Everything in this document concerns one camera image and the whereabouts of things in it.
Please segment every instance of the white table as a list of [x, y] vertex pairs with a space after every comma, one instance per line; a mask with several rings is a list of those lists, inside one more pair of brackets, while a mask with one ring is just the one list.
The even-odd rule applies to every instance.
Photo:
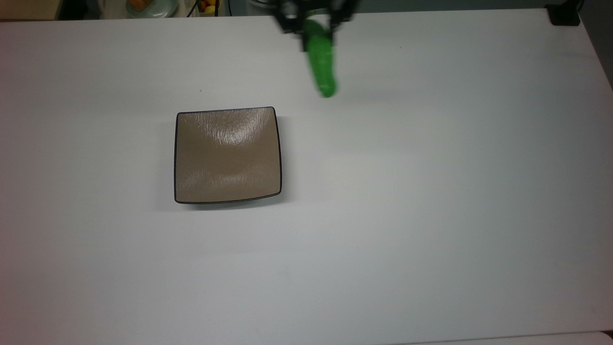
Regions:
[[590, 332], [520, 336], [516, 338], [460, 340], [445, 342], [441, 345], [613, 345], [613, 339], [601, 332]]
[[[358, 15], [331, 99], [266, 17], [1, 23], [0, 47], [3, 344], [613, 328], [613, 93], [583, 26]], [[282, 194], [174, 203], [175, 114], [257, 106]]]

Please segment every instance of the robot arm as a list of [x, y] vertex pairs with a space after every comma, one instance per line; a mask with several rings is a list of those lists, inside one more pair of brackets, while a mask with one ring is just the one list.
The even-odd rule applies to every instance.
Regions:
[[[283, 1], [293, 2], [296, 15], [288, 17], [283, 13]], [[333, 74], [334, 31], [344, 22], [350, 21], [358, 0], [343, 0], [338, 9], [333, 8], [333, 0], [276, 0], [272, 15], [281, 26], [283, 33], [299, 34], [302, 38], [302, 51], [307, 52], [314, 81], [323, 97], [331, 97], [337, 86]], [[330, 15], [329, 28], [308, 19], [315, 10], [325, 9]]]

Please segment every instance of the plate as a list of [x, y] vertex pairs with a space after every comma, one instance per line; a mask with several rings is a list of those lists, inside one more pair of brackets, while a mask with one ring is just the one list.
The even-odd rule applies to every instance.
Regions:
[[135, 19], [171, 17], [177, 10], [177, 6], [178, 0], [153, 0], [142, 12], [137, 12], [126, 1], [128, 15]]
[[281, 193], [273, 107], [181, 112], [175, 131], [175, 201], [231, 203]]

